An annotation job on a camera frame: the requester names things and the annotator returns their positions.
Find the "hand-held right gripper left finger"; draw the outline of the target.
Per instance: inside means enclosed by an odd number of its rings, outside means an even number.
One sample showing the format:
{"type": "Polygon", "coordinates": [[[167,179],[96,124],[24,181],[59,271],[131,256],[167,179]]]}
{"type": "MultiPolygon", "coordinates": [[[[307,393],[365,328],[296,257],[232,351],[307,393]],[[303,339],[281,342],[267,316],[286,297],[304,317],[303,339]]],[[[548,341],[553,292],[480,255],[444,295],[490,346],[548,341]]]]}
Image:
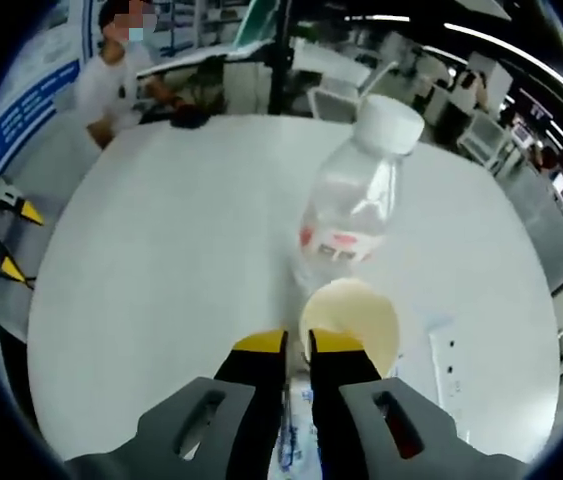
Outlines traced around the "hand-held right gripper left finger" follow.
{"type": "Polygon", "coordinates": [[[283,417],[288,333],[237,341],[216,374],[142,414],[136,434],[66,463],[74,479],[264,479],[283,417]]]}

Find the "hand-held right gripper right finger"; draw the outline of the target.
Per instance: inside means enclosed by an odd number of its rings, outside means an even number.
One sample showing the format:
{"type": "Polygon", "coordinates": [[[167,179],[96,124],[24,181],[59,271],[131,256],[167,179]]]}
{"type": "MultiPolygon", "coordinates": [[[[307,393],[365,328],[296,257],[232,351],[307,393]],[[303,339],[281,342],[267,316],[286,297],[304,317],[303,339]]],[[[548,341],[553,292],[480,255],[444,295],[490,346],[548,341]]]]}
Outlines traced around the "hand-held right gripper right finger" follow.
{"type": "Polygon", "coordinates": [[[522,479],[528,467],[462,440],[453,418],[398,378],[379,375],[361,342],[309,332],[312,415],[328,479],[522,479]]]}

